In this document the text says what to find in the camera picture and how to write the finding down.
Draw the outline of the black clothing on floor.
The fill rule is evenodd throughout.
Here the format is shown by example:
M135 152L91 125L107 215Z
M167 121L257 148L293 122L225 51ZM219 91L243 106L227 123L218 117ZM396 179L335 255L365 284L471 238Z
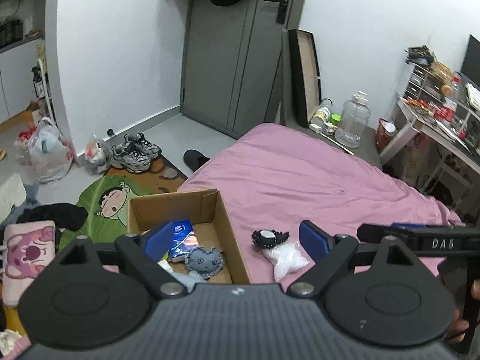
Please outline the black clothing on floor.
M39 221L53 221L58 228L76 232L84 225L88 216L89 213L83 206L71 203L55 203L26 209L18 217L16 223L26 224Z

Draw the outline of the grey sneaker left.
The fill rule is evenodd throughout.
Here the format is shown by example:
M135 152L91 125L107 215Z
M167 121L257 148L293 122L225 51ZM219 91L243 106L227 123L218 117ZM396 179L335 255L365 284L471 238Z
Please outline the grey sneaker left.
M151 157L140 150L137 140L126 138L121 145L114 145L110 162L115 169L131 173L143 173L151 167Z

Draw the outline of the blue purple tissue pack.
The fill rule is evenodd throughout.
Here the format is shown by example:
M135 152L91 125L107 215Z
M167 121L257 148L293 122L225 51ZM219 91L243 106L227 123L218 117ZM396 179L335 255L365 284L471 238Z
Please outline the blue purple tissue pack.
M185 257L198 246L199 242L194 233L193 224L189 220L173 223L172 244L168 250L169 261L173 263L184 261Z

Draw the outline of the fluffy blue plush toy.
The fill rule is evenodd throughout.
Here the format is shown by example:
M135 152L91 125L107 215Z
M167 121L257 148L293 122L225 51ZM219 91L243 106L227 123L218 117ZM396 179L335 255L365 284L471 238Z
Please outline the fluffy blue plush toy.
M191 293L193 291L196 284L200 284L203 282L203 278L196 272L191 271L188 274L175 272L167 260L160 260L158 262L158 265L162 267L162 269L164 269L166 272L168 272L172 277L174 277L177 281L183 284L186 287L188 293Z

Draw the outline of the pink cartoon pillow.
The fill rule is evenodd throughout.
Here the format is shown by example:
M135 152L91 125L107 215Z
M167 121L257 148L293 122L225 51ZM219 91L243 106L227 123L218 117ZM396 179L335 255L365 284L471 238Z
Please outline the pink cartoon pillow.
M1 299L14 308L55 258L55 223L47 220L7 225L1 252Z

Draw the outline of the grey sneaker right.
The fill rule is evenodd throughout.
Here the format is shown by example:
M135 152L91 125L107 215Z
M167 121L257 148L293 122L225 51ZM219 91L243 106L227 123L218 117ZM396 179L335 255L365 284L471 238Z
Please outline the grey sneaker right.
M132 143L135 149L145 156L148 156L150 159L155 160L160 157L162 154L161 148L148 141L144 133L134 133L128 134L126 136L128 142Z

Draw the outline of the white bottle green lid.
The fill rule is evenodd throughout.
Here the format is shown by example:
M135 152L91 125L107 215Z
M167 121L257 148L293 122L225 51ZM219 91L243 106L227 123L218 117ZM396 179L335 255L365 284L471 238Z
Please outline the white bottle green lid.
M330 120L329 120L329 121L331 122L332 125L334 125L334 126L337 128L338 125L339 125L340 122L341 122L341 119L342 119L341 115L339 115L339 114L332 114L332 115L330 116Z

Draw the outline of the grey sneaker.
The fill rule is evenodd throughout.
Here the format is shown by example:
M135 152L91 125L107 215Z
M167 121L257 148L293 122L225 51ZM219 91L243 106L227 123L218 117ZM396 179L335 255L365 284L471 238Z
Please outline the grey sneaker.
M126 138L121 145L114 145L110 162L115 169L131 173L143 173L151 167L151 157L140 150L137 140Z
M150 159L155 160L160 157L162 154L161 148L148 141L144 133L134 133L128 134L126 136L128 142L132 143L135 149L145 156L148 156Z

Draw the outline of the white cabinet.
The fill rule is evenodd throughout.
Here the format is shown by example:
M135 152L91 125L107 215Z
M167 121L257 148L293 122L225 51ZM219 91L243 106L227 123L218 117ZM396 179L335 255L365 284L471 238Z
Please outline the white cabinet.
M31 69L38 63L42 37L24 39L1 49L1 122L16 116L37 98Z

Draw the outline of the small plastic bag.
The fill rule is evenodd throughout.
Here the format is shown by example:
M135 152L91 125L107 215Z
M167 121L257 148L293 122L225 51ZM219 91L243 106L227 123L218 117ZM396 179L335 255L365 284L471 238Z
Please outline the small plastic bag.
M103 139L92 135L84 152L84 167L92 175L105 173L111 167L112 149Z

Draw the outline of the clear plastic jar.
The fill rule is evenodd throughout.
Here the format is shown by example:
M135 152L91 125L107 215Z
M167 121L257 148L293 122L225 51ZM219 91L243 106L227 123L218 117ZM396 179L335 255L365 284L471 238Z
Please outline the clear plastic jar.
M358 148L370 116L367 94L358 91L343 105L341 119L334 134L336 141L347 148Z

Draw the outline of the grey door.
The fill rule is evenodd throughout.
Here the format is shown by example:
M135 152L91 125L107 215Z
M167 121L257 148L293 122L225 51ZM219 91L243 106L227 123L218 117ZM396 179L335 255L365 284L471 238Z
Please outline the grey door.
M231 137L273 120L281 97L282 38L299 25L304 0L240 0L218 7L190 0L181 83L181 112Z

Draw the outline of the black framed board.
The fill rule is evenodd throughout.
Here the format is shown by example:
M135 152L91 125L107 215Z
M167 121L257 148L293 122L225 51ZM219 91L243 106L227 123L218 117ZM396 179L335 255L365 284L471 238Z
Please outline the black framed board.
M312 33L289 29L289 60L291 70L292 107L295 120L308 128L321 100L320 68Z

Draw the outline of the white plastic bag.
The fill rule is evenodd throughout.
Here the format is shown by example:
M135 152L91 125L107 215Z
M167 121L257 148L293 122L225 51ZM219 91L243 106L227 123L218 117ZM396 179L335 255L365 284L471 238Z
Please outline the white plastic bag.
M47 116L40 120L28 141L28 156L40 184L50 184L63 179L73 161L70 141Z

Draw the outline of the black slipper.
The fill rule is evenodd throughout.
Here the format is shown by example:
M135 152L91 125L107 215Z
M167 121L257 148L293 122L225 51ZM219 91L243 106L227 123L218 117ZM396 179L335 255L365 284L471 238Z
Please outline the black slipper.
M191 172L196 172L209 160L210 158L193 149L189 149L183 154L183 161Z

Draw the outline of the brown cardboard box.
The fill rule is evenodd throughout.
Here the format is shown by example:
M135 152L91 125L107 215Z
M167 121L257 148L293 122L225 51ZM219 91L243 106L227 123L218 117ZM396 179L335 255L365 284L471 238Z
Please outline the brown cardboard box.
M217 189L162 193L134 197L128 202L128 231L142 233L162 222L189 220L199 244L217 248L224 267L210 281L214 284L249 284L247 266L221 192Z

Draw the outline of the pink bed sheet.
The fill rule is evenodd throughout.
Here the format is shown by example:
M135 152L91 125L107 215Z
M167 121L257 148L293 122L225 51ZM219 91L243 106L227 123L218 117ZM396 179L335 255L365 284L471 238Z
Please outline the pink bed sheet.
M252 283L273 281L251 243L255 230L298 237L307 219L327 233L355 235L364 223L459 224L433 197L353 155L276 124L262 124L208 160L179 189L215 189L223 198Z

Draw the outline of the green cartoon floor mat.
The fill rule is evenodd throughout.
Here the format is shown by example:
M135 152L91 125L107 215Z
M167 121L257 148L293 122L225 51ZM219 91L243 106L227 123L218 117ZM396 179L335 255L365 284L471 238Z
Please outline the green cartoon floor mat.
M86 209L88 217L79 230L65 230L58 247L63 249L80 235L88 236L92 242L114 242L127 232L131 198L175 192L186 180L187 176L163 156L154 160L147 172L139 174L109 169L80 194L77 205Z

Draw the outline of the white desk with clutter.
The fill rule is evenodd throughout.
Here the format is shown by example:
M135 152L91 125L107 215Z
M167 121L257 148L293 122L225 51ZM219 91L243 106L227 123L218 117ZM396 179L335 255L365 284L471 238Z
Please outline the white desk with clutter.
M448 155L454 155L479 173L479 149L470 148L461 137L470 119L479 118L479 113L458 97L457 85L462 78L440 63L426 45L409 47L405 52L407 57L391 113L392 121L403 116L404 123L379 150L381 164L387 164L421 134L447 151L434 169L436 172L446 168Z

